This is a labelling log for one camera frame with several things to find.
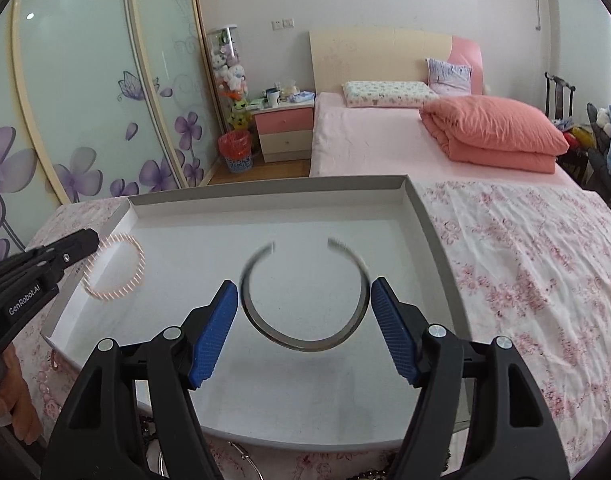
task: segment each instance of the blue gripper pad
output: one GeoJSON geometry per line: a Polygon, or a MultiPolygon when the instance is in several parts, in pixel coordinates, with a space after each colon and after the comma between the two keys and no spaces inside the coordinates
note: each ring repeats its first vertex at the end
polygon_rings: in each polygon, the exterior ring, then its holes
{"type": "Polygon", "coordinates": [[[412,384],[419,376],[416,366],[417,348],[408,329],[403,324],[393,298],[385,290],[380,280],[371,288],[372,310],[383,333],[383,338],[400,375],[412,384]]]}
{"type": "Polygon", "coordinates": [[[238,304],[239,292],[236,285],[230,282],[207,321],[205,330],[194,345],[194,359],[188,378],[196,388],[212,376],[225,338],[230,332],[238,304]]]}

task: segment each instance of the red plastic bag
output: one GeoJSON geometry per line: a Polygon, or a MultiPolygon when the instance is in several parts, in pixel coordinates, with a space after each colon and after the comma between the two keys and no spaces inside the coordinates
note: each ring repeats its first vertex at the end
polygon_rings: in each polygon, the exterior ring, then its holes
{"type": "Polygon", "coordinates": [[[243,160],[252,153],[252,136],[247,130],[234,130],[219,137],[219,152],[230,160],[243,160]]]}

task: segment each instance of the wooden floor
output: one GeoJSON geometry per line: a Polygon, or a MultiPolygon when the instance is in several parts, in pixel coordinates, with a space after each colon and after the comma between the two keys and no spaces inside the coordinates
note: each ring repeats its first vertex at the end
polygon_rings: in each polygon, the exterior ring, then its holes
{"type": "Polygon", "coordinates": [[[248,182],[250,180],[271,180],[274,178],[296,178],[310,176],[310,159],[287,160],[285,162],[263,161],[263,155],[259,154],[253,160],[252,169],[245,173],[230,173],[224,161],[216,170],[208,186],[212,184],[228,184],[231,182],[248,182]]]}

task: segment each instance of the silver screw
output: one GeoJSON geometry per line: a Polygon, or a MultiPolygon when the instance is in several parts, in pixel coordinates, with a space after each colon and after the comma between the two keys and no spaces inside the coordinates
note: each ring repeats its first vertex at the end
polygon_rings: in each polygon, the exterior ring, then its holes
{"type": "Polygon", "coordinates": [[[98,343],[96,348],[98,348],[102,352],[107,352],[108,350],[112,349],[112,346],[114,346],[114,341],[112,341],[111,339],[103,339],[103,341],[98,343]]]}
{"type": "Polygon", "coordinates": [[[175,339],[178,339],[180,335],[181,335],[181,329],[178,326],[170,326],[169,328],[166,328],[165,331],[163,332],[163,337],[170,341],[174,341],[175,339]]]}
{"type": "Polygon", "coordinates": [[[447,330],[441,325],[430,325],[428,328],[429,335],[434,337],[445,337],[447,330]]]}
{"type": "Polygon", "coordinates": [[[496,338],[497,345],[504,350],[509,350],[512,348],[512,341],[509,337],[505,337],[504,335],[500,335],[496,338]]]}

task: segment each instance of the headboard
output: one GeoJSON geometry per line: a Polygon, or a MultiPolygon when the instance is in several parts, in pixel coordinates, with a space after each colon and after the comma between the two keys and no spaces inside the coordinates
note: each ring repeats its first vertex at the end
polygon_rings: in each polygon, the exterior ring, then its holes
{"type": "Polygon", "coordinates": [[[471,40],[407,28],[346,27],[310,31],[317,93],[347,81],[428,81],[427,57],[473,67],[472,92],[483,93],[483,60],[471,40]]]}

